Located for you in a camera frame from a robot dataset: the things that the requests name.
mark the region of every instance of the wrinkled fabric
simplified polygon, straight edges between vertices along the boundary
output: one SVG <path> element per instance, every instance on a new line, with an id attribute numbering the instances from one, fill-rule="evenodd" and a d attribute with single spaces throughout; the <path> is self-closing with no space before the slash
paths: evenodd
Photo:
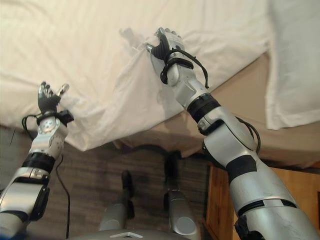
<path id="1" fill-rule="evenodd" d="M 318 0 L 270 1 L 269 129 L 320 121 L 319 12 Z"/>
<path id="2" fill-rule="evenodd" d="M 156 75 L 146 42 L 175 30 L 206 67 L 210 91 L 267 49 L 265 0 L 3 0 L 0 123 L 39 112 L 42 81 L 68 83 L 66 141 L 84 151 L 147 130 L 183 109 Z M 204 83 L 202 70 L 195 67 Z M 28 121 L 30 127 L 36 125 Z"/>

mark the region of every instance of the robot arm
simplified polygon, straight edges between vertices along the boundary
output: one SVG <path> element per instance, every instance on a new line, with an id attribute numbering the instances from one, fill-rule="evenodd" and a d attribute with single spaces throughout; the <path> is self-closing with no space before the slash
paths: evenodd
<path id="1" fill-rule="evenodd" d="M 319 239 L 286 186 L 259 159 L 251 135 L 197 80 L 193 64 L 184 54 L 182 39 L 168 28 L 159 28 L 156 34 L 159 45 L 147 44 L 146 49 L 164 60 L 162 82 L 172 87 L 176 100 L 206 136 L 202 145 L 205 154 L 228 173 L 239 237 L 242 240 Z"/>
<path id="2" fill-rule="evenodd" d="M 68 110 L 57 113 L 57 105 L 68 88 L 65 84 L 53 94 L 45 82 L 39 87 L 38 105 L 42 116 L 37 122 L 37 136 L 22 167 L 1 194 L 0 237 L 12 238 L 45 212 L 50 173 L 55 161 L 61 157 L 68 134 L 67 123 L 73 120 Z"/>

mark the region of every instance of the black cable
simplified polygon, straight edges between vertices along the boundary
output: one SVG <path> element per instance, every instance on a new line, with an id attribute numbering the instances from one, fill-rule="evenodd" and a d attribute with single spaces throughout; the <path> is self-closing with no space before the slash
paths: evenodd
<path id="1" fill-rule="evenodd" d="M 252 124 L 250 124 L 249 122 L 241 119 L 240 117 L 236 117 L 236 118 L 239 120 L 240 123 L 244 124 L 244 125 L 249 129 L 250 134 L 251 134 L 252 137 L 254 137 L 254 136 L 253 136 L 253 133 L 252 133 L 251 130 L 254 131 L 254 134 L 255 134 L 256 140 L 257 140 L 257 145 L 256 145 L 256 150 L 255 150 L 255 152 L 258 154 L 259 151 L 260 151 L 260 148 L 261 148 L 261 138 L 260 138 L 259 132 L 258 132 L 257 129 L 256 129 Z"/>
<path id="2" fill-rule="evenodd" d="M 67 216 L 66 216 L 66 229 L 65 229 L 65 238 L 68 239 L 69 238 L 69 227 L 70 227 L 70 194 L 69 194 L 64 182 L 60 178 L 60 175 L 59 175 L 59 172 L 58 172 L 58 168 L 62 164 L 63 160 L 64 160 L 64 156 L 62 155 L 61 156 L 61 161 L 55 167 L 55 173 L 56 173 L 56 176 L 57 176 L 57 178 L 58 178 L 61 186 L 63 187 L 63 189 L 64 189 L 64 191 L 65 191 L 65 193 L 67 195 L 67 198 L 68 198 L 68 210 L 67 210 Z"/>
<path id="3" fill-rule="evenodd" d="M 196 57 L 192 56 L 190 53 L 187 53 L 186 51 L 183 51 L 183 50 L 178 49 L 178 48 L 176 48 L 176 49 L 173 48 L 172 50 L 170 50 L 166 54 L 166 56 L 164 58 L 164 63 L 167 64 L 170 55 L 173 54 L 173 53 L 176 53 L 176 52 L 185 55 L 186 57 L 188 57 L 189 59 L 194 61 L 202 69 L 203 74 L 204 74 L 204 78 L 205 78 L 205 88 L 208 89 L 209 88 L 209 86 L 208 86 L 208 72 L 207 72 L 206 68 L 201 64 L 201 62 L 199 62 L 198 59 L 196 59 Z"/>
<path id="4" fill-rule="evenodd" d="M 38 119 L 38 116 L 40 116 L 40 115 L 41 115 L 41 113 L 40 113 L 40 114 L 37 114 L 37 115 L 30 114 L 30 115 L 27 115 L 27 116 L 23 117 L 22 120 L 21 120 L 21 125 L 22 125 L 22 127 L 23 127 L 23 130 L 25 131 L 25 133 L 28 135 L 28 137 L 29 137 L 31 140 L 33 140 L 33 139 L 35 139 L 35 138 L 31 135 L 30 131 L 28 130 L 27 120 L 28 120 L 29 117 L 33 117 L 33 118 Z"/>

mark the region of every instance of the wooden furniture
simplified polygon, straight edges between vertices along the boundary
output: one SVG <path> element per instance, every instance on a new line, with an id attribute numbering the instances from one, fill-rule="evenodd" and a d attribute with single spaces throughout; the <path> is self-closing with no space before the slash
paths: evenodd
<path id="1" fill-rule="evenodd" d="M 320 174 L 272 168 L 287 186 L 299 207 L 320 234 Z M 207 214 L 204 221 L 214 240 L 239 240 L 237 221 L 229 193 L 226 171 L 210 167 Z"/>

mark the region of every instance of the wooden floor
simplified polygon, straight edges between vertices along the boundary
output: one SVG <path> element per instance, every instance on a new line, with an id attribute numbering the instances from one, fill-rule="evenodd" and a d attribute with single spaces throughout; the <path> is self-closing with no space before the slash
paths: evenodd
<path id="1" fill-rule="evenodd" d="M 13 129 L 0 129 L 0 189 L 3 189 L 28 154 L 31 140 Z M 112 143 L 81 152 L 66 144 L 60 175 L 70 192 L 70 236 L 95 232 L 104 208 L 121 190 L 121 173 L 129 170 L 136 194 L 132 199 L 135 218 L 128 228 L 168 230 L 168 215 L 163 211 L 166 192 L 163 156 L 149 150 L 124 154 Z M 179 162 L 180 189 L 187 196 L 199 220 L 206 212 L 208 166 L 206 162 L 186 158 Z M 66 229 L 67 197 L 53 170 L 50 197 L 42 219 L 29 225 L 38 235 L 63 239 Z"/>

